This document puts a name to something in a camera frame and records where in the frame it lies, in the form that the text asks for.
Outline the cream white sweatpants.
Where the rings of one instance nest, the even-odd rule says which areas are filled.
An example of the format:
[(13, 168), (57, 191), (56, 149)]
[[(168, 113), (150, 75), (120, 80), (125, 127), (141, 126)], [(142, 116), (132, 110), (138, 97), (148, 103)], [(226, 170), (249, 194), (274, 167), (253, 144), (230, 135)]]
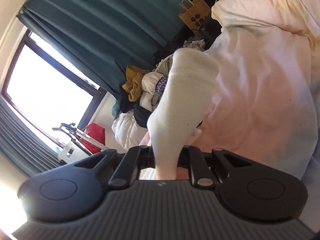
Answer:
[(180, 152), (210, 105), (219, 69), (199, 50), (174, 52), (167, 85), (147, 123), (158, 180), (176, 179)]

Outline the pile of clothes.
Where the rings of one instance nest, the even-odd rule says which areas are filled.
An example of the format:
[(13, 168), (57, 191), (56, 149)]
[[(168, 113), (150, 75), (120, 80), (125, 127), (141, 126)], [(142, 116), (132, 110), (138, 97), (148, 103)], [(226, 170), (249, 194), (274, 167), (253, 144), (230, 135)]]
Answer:
[[(171, 67), (173, 55), (174, 53), (168, 57), (171, 60)], [(122, 91), (125, 93), (125, 98), (134, 106), (121, 109), (120, 116), (112, 126), (116, 141), (122, 148), (128, 150), (139, 145), (143, 136), (149, 133), (148, 119), (162, 98), (169, 71), (166, 75), (158, 70), (143, 74), (141, 69), (135, 66), (127, 68), (129, 79), (123, 85)]]

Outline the white tripod stand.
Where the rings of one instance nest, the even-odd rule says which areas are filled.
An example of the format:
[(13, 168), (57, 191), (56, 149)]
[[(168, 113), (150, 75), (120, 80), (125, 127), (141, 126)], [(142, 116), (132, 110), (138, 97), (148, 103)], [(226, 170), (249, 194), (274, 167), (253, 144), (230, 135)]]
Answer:
[(53, 127), (52, 130), (65, 133), (67, 136), (70, 137), (71, 142), (73, 142), (76, 146), (78, 146), (78, 148), (80, 148), (80, 150), (82, 150), (89, 156), (93, 155), (93, 153), (88, 148), (86, 148), (85, 145), (83, 145), (82, 141), (86, 141), (92, 144), (93, 146), (97, 147), (101, 151), (108, 150), (107, 146), (96, 141), (95, 139), (87, 135), (82, 130), (76, 128), (75, 123), (71, 123), (71, 124), (61, 123), (59, 127)]

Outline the pastel duvet cover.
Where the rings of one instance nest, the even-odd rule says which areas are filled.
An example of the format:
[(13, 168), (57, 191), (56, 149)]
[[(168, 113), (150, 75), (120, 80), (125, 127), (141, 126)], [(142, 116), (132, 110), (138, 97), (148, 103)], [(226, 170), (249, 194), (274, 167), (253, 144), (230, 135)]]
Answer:
[(219, 69), (186, 145), (220, 147), (306, 184), (301, 220), (319, 231), (319, 0), (219, 0)]

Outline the teal left curtain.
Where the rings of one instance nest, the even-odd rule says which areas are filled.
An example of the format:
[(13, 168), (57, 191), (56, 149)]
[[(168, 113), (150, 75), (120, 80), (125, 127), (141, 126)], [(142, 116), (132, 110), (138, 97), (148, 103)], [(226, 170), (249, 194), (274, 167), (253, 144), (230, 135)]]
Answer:
[(1, 99), (1, 153), (28, 177), (60, 167), (56, 153), (18, 118), (4, 99)]

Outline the teal curtain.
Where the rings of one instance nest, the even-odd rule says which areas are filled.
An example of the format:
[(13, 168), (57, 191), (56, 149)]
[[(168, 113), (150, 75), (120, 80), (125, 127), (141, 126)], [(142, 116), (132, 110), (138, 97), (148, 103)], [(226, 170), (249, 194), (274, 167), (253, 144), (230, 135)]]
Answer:
[(183, 27), (181, 0), (27, 0), (18, 19), (115, 98), (128, 65), (151, 70), (153, 54)]
[(56, 153), (18, 118), (4, 99), (1, 99), (1, 153), (28, 177), (60, 167)]

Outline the brown paper bag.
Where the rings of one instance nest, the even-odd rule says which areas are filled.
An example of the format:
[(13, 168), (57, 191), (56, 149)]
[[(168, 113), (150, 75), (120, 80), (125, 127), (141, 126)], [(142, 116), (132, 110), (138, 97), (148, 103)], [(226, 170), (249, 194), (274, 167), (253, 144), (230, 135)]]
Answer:
[(211, 13), (211, 7), (204, 0), (181, 0), (179, 5), (182, 11), (178, 17), (193, 32), (199, 31), (203, 21)]

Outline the window frame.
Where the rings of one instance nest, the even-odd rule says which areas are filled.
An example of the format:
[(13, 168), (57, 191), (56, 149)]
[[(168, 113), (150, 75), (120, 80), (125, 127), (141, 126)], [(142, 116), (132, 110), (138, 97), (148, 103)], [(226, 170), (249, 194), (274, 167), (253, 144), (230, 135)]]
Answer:
[(60, 152), (70, 141), (58, 129), (61, 123), (84, 129), (106, 90), (27, 30), (9, 65), (2, 95), (41, 139)]

